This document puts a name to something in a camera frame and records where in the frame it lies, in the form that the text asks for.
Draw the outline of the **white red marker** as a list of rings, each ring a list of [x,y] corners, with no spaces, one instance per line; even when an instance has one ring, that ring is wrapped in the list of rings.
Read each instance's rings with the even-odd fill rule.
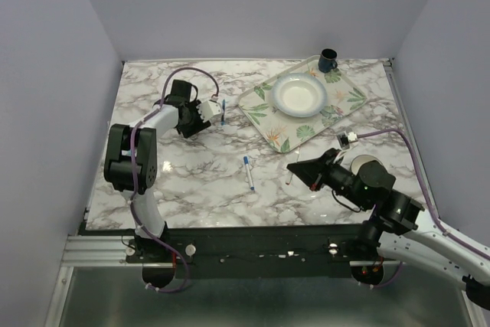
[[[296,160],[292,163],[297,163],[299,160],[299,155],[297,155]],[[286,179],[286,185],[290,185],[293,179],[294,174],[288,169],[288,177]]]

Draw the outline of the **white marker pen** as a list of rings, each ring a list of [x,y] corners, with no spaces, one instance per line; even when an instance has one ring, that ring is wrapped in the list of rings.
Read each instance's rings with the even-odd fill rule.
[[[243,157],[243,164],[244,164],[244,168],[245,168],[245,171],[247,174],[247,181],[248,181],[248,185],[250,187],[250,190],[255,191],[256,189],[255,189],[255,185],[253,182],[252,168],[251,168],[250,161],[249,161],[247,156]]]

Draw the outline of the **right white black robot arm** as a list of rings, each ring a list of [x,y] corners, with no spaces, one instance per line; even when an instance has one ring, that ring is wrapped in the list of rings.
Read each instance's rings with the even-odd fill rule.
[[[327,186],[362,211],[370,212],[352,241],[354,254],[385,258],[444,275],[468,299],[489,308],[489,248],[443,223],[426,205],[394,189],[395,177],[377,160],[343,167],[339,151],[288,164],[311,191]]]

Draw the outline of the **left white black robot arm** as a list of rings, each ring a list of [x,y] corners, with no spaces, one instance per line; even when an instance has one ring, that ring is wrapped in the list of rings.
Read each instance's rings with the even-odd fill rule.
[[[194,136],[222,114],[216,97],[202,102],[192,94],[198,94],[195,85],[174,80],[170,94],[155,103],[149,114],[109,129],[103,176],[129,203],[135,233],[147,239],[143,252],[154,262],[163,261],[170,251],[169,242],[161,237],[165,221],[152,189],[158,173],[158,140],[173,129],[184,138]]]

